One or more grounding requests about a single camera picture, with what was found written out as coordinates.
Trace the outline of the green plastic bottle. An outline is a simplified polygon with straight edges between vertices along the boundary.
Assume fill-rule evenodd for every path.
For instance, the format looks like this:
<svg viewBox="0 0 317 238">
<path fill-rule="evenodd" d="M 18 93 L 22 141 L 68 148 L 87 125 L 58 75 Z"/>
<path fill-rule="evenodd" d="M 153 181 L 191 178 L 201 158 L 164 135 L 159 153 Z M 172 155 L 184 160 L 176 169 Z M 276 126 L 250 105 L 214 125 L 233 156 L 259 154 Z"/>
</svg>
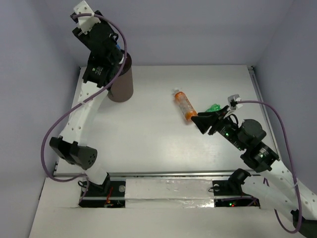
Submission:
<svg viewBox="0 0 317 238">
<path fill-rule="evenodd" d="M 221 110 L 221 106 L 219 104 L 213 104 L 206 110 L 206 113 L 216 112 L 219 110 Z"/>
</svg>

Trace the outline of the orange drink bottle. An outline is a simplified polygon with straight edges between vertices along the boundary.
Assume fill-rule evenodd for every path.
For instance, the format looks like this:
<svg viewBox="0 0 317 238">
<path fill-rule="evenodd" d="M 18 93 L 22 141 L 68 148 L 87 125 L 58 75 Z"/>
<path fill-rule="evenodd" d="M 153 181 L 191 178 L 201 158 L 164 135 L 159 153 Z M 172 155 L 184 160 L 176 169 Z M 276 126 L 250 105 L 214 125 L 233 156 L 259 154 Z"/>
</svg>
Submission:
<svg viewBox="0 0 317 238">
<path fill-rule="evenodd" d="M 179 90 L 178 88 L 173 89 L 173 96 L 174 99 L 179 106 L 180 110 L 182 111 L 184 118 L 186 121 L 191 121 L 191 118 L 197 115 L 194 107 L 190 103 L 186 94 Z"/>
</svg>

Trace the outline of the blue label clear bottle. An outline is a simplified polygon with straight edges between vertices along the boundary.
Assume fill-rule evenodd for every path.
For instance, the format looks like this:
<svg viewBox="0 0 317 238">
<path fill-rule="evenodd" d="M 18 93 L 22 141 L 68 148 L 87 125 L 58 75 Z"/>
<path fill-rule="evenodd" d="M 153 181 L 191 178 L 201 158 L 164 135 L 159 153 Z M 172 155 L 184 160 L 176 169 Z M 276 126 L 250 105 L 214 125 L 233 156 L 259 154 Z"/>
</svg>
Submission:
<svg viewBox="0 0 317 238">
<path fill-rule="evenodd" d="M 116 47 L 117 47 L 122 53 L 124 53 L 124 50 L 120 47 L 119 44 L 117 44 Z"/>
</svg>

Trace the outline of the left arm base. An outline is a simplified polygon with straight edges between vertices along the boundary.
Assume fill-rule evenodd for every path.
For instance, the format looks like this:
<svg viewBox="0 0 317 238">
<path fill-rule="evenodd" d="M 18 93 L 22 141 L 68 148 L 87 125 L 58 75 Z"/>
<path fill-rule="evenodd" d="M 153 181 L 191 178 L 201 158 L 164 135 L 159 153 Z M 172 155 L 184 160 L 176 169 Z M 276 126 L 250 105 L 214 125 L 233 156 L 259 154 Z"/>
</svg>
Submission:
<svg viewBox="0 0 317 238">
<path fill-rule="evenodd" d="M 125 208 L 125 180 L 108 180 L 104 185 L 79 181 L 81 187 L 79 206 L 82 208 Z"/>
</svg>

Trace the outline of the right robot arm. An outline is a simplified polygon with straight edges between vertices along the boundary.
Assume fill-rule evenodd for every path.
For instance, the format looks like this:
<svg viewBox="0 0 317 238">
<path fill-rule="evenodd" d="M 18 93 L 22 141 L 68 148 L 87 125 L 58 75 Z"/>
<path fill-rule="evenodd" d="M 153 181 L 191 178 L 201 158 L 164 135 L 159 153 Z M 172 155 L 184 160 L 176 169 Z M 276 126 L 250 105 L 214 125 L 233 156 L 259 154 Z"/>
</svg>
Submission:
<svg viewBox="0 0 317 238">
<path fill-rule="evenodd" d="M 198 113 L 191 120 L 202 134 L 223 136 L 242 152 L 243 162 L 268 181 L 268 184 L 258 183 L 248 171 L 237 169 L 227 180 L 212 182 L 210 191 L 216 197 L 252 196 L 266 201 L 292 222 L 294 233 L 306 238 L 317 236 L 317 195 L 296 179 L 278 154 L 263 143 L 266 132 L 258 121 L 245 119 L 237 125 L 230 117 L 229 106 L 216 112 Z"/>
</svg>

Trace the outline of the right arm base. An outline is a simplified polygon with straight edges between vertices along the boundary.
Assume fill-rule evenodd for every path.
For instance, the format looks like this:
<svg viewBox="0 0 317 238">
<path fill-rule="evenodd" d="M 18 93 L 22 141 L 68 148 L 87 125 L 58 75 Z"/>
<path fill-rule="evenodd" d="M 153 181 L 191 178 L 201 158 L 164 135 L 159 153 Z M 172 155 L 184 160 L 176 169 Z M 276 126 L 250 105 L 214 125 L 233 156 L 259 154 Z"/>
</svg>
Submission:
<svg viewBox="0 0 317 238">
<path fill-rule="evenodd" d="M 221 206 L 260 207 L 260 202 L 257 198 L 244 193 L 242 190 L 242 185 L 248 177 L 251 177 L 251 174 L 248 171 L 237 169 L 228 179 L 213 180 L 208 192 L 215 196 L 216 203 Z"/>
</svg>

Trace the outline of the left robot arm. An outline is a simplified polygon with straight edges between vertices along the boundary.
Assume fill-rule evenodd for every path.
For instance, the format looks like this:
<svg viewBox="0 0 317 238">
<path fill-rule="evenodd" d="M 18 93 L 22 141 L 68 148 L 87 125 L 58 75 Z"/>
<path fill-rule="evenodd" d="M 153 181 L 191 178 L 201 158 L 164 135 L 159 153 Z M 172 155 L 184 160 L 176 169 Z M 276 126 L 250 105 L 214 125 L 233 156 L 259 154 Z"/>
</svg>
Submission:
<svg viewBox="0 0 317 238">
<path fill-rule="evenodd" d="M 80 167 L 93 191 L 104 196 L 109 192 L 110 177 L 97 150 L 88 146 L 88 135 L 102 101 L 123 71 L 127 51 L 117 45 L 122 32 L 100 11 L 76 11 L 71 17 L 79 25 L 73 34 L 90 50 L 90 55 L 76 105 L 60 135 L 50 139 L 50 147 L 67 163 Z"/>
</svg>

